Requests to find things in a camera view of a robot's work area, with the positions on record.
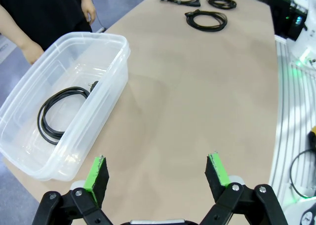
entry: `screw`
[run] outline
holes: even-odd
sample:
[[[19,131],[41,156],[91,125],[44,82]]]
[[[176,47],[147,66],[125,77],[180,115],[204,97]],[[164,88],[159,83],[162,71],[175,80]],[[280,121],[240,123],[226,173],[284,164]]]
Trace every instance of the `screw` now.
[[[259,188],[259,191],[260,191],[261,193],[266,193],[266,192],[267,192],[267,189],[266,189],[265,187],[260,187],[260,188]]]
[[[233,185],[233,186],[232,186],[232,189],[233,189],[234,191],[238,191],[238,190],[239,190],[239,186],[238,186],[238,185]]]
[[[54,199],[54,198],[56,198],[56,194],[55,193],[53,193],[53,194],[51,194],[50,196],[49,196],[49,199]]]
[[[76,194],[75,194],[75,195],[76,195],[76,196],[82,195],[82,191],[81,191],[81,190],[76,191]]]

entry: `floor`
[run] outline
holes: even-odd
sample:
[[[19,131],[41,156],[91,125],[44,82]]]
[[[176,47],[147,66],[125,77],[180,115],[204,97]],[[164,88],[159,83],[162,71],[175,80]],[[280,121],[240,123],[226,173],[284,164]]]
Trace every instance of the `floor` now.
[[[102,26],[110,27],[143,0],[93,0],[98,11],[99,22],[92,25],[94,32]],[[29,69],[22,52],[16,48],[0,63],[0,107]],[[24,189],[8,171],[0,154],[0,224],[32,224],[38,202]]]

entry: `plastic container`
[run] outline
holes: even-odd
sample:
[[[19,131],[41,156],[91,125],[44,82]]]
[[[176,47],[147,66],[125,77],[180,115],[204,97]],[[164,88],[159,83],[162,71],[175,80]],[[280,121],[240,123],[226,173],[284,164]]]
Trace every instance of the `plastic container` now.
[[[35,62],[0,109],[0,152],[26,174],[46,181],[74,178],[121,95],[130,49],[126,38],[111,34],[70,33]],[[65,131],[58,145],[37,129],[42,104],[67,87],[99,81],[87,99],[67,97],[46,119]]]

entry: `table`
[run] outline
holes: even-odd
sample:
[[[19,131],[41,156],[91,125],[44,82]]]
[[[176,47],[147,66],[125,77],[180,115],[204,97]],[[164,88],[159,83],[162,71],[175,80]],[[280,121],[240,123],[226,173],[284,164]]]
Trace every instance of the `table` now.
[[[200,222],[214,204],[204,175],[210,152],[250,188],[268,182],[278,106],[273,24],[267,5],[235,1],[235,10],[222,11],[201,0],[201,10],[227,15],[218,33],[187,25],[184,13],[195,7],[159,0],[145,0],[108,29],[129,41],[129,81],[74,181],[85,179],[96,156],[107,158],[103,211],[115,225]],[[72,184],[39,182],[6,164],[38,201]],[[245,224],[240,219],[231,224]]]

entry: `person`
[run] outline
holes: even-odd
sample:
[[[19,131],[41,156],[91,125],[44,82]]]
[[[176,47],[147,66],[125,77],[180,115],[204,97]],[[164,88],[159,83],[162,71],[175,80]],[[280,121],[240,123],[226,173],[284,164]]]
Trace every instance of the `person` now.
[[[60,36],[91,32],[92,0],[0,0],[0,33],[33,64]]]

